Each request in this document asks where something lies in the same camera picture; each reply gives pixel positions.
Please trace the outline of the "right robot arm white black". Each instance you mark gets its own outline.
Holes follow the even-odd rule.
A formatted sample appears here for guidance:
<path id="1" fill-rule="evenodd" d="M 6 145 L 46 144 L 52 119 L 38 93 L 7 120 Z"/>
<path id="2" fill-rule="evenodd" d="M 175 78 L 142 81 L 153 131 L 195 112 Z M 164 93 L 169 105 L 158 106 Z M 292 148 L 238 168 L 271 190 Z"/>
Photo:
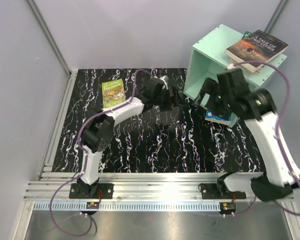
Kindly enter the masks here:
<path id="1" fill-rule="evenodd" d="M 278 113 L 270 92 L 264 88 L 250 90 L 240 68 L 207 77 L 195 103 L 202 102 L 212 114 L 229 118 L 236 114 L 251 132 L 262 156 L 265 171 L 257 176 L 226 173 L 217 179 L 216 192 L 223 199 L 235 192 L 253 192 L 261 201 L 279 200 L 300 187 L 300 169 L 294 162 L 282 132 L 276 127 Z"/>

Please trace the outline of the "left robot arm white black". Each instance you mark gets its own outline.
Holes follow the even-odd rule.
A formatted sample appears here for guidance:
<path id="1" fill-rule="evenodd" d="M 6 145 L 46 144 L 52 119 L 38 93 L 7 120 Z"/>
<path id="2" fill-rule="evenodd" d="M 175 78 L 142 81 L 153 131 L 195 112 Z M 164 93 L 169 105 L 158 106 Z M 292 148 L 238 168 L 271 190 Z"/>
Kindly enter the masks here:
<path id="1" fill-rule="evenodd" d="M 80 193 L 87 199 L 97 195 L 99 165 L 102 152 L 110 144 L 114 128 L 121 122 L 141 115 L 154 106 L 161 112 L 185 105 L 185 97 L 175 85 L 168 85 L 167 77 L 153 77 L 138 93 L 123 103 L 103 108 L 87 119 L 78 134 L 78 146 L 83 151 L 83 163 L 77 184 Z"/>

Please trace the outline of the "left aluminium corner post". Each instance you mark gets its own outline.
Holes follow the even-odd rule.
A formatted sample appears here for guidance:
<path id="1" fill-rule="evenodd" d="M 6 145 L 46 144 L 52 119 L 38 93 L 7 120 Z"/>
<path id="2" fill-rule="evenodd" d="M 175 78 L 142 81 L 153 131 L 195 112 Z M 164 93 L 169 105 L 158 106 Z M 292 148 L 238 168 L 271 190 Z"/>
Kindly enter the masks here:
<path id="1" fill-rule="evenodd" d="M 70 67 L 68 66 L 65 58 L 63 57 L 37 3 L 35 0 L 25 0 L 25 2 L 27 3 L 27 5 L 29 6 L 32 14 L 34 15 L 34 18 L 36 19 L 37 23 L 39 24 L 39 27 L 41 28 L 46 40 L 48 41 L 52 51 L 54 52 L 59 64 L 61 65 L 63 71 L 65 72 L 65 74 L 67 75 L 67 77 L 69 77 L 72 73 L 72 70 L 70 69 Z"/>

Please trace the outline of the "black marble pattern mat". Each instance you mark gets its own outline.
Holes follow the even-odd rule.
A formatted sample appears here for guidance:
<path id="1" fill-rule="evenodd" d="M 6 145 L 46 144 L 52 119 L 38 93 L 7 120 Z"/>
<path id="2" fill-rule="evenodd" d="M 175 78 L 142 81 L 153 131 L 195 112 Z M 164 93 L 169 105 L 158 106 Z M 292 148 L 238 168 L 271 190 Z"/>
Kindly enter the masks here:
<path id="1" fill-rule="evenodd" d="M 133 83 L 141 88 L 150 75 L 169 77 L 179 89 L 185 85 L 185 68 L 80 69 L 74 83 L 52 171 L 75 173 L 82 167 L 83 152 L 77 135 L 83 121 L 103 106 L 102 83 L 121 79 L 130 97 Z M 258 146 L 243 121 L 233 127 L 208 122 L 205 109 L 185 104 L 171 111 L 158 107 L 129 118 L 114 129 L 102 153 L 101 173 L 213 173 L 263 172 Z"/>

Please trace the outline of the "right aluminium corner post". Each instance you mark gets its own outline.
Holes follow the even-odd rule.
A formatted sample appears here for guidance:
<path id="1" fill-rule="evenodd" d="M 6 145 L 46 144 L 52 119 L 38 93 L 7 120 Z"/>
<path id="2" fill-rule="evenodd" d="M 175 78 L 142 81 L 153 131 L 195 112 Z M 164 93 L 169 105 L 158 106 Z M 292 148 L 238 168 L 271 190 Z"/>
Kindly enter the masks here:
<path id="1" fill-rule="evenodd" d="M 278 2 L 274 12 L 272 13 L 268 23 L 266 24 L 263 30 L 265 33 L 276 37 L 280 37 L 280 34 L 278 34 L 278 25 L 289 3 L 290 0 L 280 0 Z"/>

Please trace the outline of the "orange 130-storey treehouse book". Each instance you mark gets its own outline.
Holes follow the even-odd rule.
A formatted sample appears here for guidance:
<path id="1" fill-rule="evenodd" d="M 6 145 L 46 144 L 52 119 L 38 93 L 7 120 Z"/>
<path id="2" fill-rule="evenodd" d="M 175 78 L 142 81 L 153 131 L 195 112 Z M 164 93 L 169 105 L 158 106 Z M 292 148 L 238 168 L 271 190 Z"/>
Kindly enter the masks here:
<path id="1" fill-rule="evenodd" d="M 211 111 L 207 110 L 205 113 L 205 120 L 208 122 L 229 126 L 232 122 L 232 116 L 230 116 L 228 119 L 223 119 L 219 116 L 213 115 Z"/>

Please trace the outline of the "lime green 65-storey treehouse book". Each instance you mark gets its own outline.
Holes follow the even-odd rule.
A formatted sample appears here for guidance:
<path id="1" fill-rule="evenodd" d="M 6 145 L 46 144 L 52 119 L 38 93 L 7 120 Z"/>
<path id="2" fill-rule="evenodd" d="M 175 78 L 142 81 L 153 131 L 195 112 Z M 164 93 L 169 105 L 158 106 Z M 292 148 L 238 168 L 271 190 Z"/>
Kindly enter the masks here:
<path id="1" fill-rule="evenodd" d="M 122 79 L 111 80 L 101 84 L 102 103 L 105 109 L 112 108 L 126 101 Z"/>

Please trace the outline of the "dark tale of two cities book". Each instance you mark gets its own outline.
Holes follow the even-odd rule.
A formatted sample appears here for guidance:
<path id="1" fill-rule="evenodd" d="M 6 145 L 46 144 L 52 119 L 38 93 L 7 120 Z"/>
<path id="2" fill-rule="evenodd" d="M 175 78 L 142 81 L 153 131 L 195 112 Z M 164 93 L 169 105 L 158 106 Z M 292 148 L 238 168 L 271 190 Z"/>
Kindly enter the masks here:
<path id="1" fill-rule="evenodd" d="M 282 54 L 287 47 L 286 42 L 262 30 L 257 30 L 228 47 L 225 54 L 237 63 L 250 61 L 250 63 L 242 66 L 254 73 L 264 66 L 260 62 L 272 61 Z"/>

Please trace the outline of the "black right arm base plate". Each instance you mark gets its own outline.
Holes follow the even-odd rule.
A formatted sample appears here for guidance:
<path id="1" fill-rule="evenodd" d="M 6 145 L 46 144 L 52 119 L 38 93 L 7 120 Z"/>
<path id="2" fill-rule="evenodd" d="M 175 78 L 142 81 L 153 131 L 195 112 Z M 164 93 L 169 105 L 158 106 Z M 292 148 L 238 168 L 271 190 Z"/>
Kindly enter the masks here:
<path id="1" fill-rule="evenodd" d="M 245 192 L 232 192 L 227 189 L 224 183 L 200 183 L 198 185 L 198 190 L 201 193 L 203 200 L 208 199 L 221 199 L 221 200 L 244 200 L 247 198 Z"/>

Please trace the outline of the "green 104-storey treehouse book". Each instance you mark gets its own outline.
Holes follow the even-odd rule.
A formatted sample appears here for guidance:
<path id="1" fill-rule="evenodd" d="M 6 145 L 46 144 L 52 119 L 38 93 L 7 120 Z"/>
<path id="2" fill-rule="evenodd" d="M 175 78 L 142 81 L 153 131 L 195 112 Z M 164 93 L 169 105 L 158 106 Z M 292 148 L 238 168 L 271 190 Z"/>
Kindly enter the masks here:
<path id="1" fill-rule="evenodd" d="M 243 34 L 243 36 L 242 36 L 242 40 L 243 39 L 246 39 L 247 37 L 249 37 L 250 35 L 251 35 L 252 33 L 250 32 L 250 31 L 246 31 L 244 34 Z"/>

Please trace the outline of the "aluminium corner post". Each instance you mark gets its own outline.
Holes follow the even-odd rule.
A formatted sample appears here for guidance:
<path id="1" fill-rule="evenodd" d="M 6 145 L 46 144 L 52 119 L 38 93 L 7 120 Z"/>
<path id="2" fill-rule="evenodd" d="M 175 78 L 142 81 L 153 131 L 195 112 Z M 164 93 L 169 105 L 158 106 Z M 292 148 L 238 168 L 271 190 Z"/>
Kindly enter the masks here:
<path id="1" fill-rule="evenodd" d="M 39 24 L 39 27 L 41 28 L 46 40 L 48 41 L 52 51 L 54 52 L 59 64 L 61 65 L 63 71 L 65 72 L 65 74 L 67 75 L 67 77 L 69 77 L 72 73 L 72 70 L 70 69 L 70 67 L 68 66 L 65 58 L 63 57 L 37 3 L 35 0 L 25 0 L 25 2 L 27 3 L 27 5 L 29 6 L 32 14 L 34 15 L 34 18 L 36 19 L 37 23 Z"/>
<path id="2" fill-rule="evenodd" d="M 276 37 L 280 37 L 280 34 L 278 34 L 278 25 L 289 3 L 290 0 L 280 0 L 278 2 L 274 12 L 272 13 L 268 23 L 266 24 L 263 30 L 265 33 Z"/>

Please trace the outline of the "aluminium rail frame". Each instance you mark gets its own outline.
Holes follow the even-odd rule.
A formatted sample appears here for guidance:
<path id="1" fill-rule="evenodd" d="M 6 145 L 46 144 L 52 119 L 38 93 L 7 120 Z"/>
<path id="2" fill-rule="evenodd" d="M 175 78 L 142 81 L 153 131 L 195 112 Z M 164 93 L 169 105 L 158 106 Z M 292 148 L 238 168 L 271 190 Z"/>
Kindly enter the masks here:
<path id="1" fill-rule="evenodd" d="M 70 78 L 70 83 L 73 85 L 76 81 L 78 71 L 73 71 Z M 162 76 L 150 75 L 149 80 Z M 136 83 L 132 85 L 132 93 L 129 97 L 125 95 L 125 101 L 132 97 L 133 92 L 143 88 L 138 87 Z M 90 117 L 97 114 L 99 110 L 93 110 Z M 276 128 L 279 128 L 279 123 L 283 113 L 277 110 L 278 119 Z M 71 184 L 77 183 L 77 178 L 80 176 L 81 169 L 77 172 L 54 172 L 52 170 L 55 155 L 57 152 L 59 141 L 55 146 L 47 149 L 43 168 L 40 171 L 39 177 L 35 181 L 31 181 L 25 193 L 25 203 L 22 215 L 18 222 L 18 227 L 14 234 L 16 240 L 24 240 L 29 233 L 29 225 L 33 212 L 34 205 L 37 201 L 49 201 L 52 204 L 55 201 L 71 201 L 71 202 L 159 202 L 159 203 L 190 203 L 190 202 L 218 202 L 220 212 L 203 213 L 208 217 L 215 217 L 218 220 L 236 220 L 240 216 L 237 211 L 238 204 L 248 202 L 253 205 L 256 200 L 260 200 L 253 192 L 245 192 L 246 199 L 202 199 L 202 194 L 198 189 L 201 183 L 217 183 L 217 179 L 227 173 L 252 174 L 254 177 L 265 171 L 254 172 L 100 172 L 98 168 L 99 180 L 98 184 L 110 183 L 114 184 L 112 199 L 70 199 L 69 192 Z M 72 238 L 82 239 L 88 237 L 92 232 L 93 215 L 99 215 L 103 211 L 81 211 L 81 210 L 44 210 L 48 213 L 48 222 L 52 224 L 51 229 L 44 229 L 42 234 L 50 237 L 52 233 L 56 233 L 59 237 L 65 237 L 70 240 Z"/>

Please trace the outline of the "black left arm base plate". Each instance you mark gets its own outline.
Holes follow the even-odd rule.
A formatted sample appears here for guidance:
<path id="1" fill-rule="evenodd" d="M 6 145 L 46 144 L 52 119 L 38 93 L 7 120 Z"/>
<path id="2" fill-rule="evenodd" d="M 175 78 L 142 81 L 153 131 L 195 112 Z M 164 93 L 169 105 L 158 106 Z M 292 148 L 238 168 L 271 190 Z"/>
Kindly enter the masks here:
<path id="1" fill-rule="evenodd" d="M 95 185 L 83 186 L 78 183 L 72 183 L 69 191 L 70 199 L 106 199 L 113 198 L 114 184 L 97 183 Z"/>

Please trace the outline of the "mint green open cabinet box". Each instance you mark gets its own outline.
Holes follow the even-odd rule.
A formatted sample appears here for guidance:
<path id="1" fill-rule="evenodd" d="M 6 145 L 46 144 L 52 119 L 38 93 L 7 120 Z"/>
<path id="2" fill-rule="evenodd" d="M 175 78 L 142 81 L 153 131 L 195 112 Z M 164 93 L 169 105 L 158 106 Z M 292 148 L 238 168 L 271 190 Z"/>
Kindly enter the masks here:
<path id="1" fill-rule="evenodd" d="M 241 69 L 245 80 L 247 81 L 251 91 L 263 88 L 265 83 L 275 73 L 275 69 L 279 67 L 286 59 L 284 52 L 271 60 L 270 62 L 260 62 L 263 67 L 258 71 L 250 72 L 243 67 L 244 64 L 249 64 L 250 61 L 235 62 L 225 50 L 233 44 L 240 41 L 243 34 L 221 24 L 200 39 L 192 46 L 188 73 L 186 75 L 184 94 L 193 101 L 199 94 L 199 91 L 206 78 L 217 80 L 217 74 L 227 71 L 229 64 L 234 64 L 236 69 Z M 208 95 L 205 95 L 199 106 L 205 108 Z M 230 127 L 232 127 L 240 118 L 232 113 Z"/>

